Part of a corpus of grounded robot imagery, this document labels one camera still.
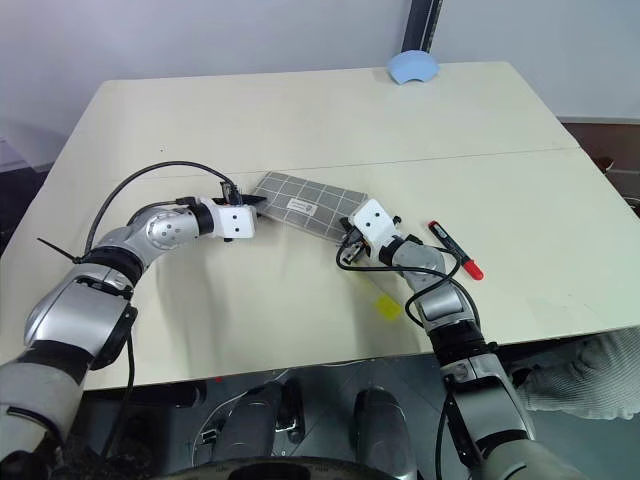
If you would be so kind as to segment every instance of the table surface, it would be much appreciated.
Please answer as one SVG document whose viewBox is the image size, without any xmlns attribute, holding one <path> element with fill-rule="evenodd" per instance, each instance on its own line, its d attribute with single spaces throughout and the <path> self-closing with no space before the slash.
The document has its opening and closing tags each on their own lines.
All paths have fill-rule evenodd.
<svg viewBox="0 0 640 480">
<path fill-rule="evenodd" d="M 268 170 L 367 192 L 436 243 L 438 219 L 485 271 L 457 278 L 488 340 L 523 342 L 636 325 L 640 222 L 506 63 L 442 65 L 428 83 L 384 69 L 103 84 L 0 260 L 0 361 L 23 348 L 31 308 L 67 272 L 42 236 L 80 253 L 99 204 L 126 175 L 191 160 L 250 192 Z M 127 187 L 98 237 L 139 206 L 216 196 L 183 167 Z M 136 384 L 430 351 L 393 274 L 343 272 L 335 245 L 260 219 L 255 238 L 201 239 L 166 254 L 133 303 Z M 87 388 L 122 386 L 126 355 Z"/>
</svg>

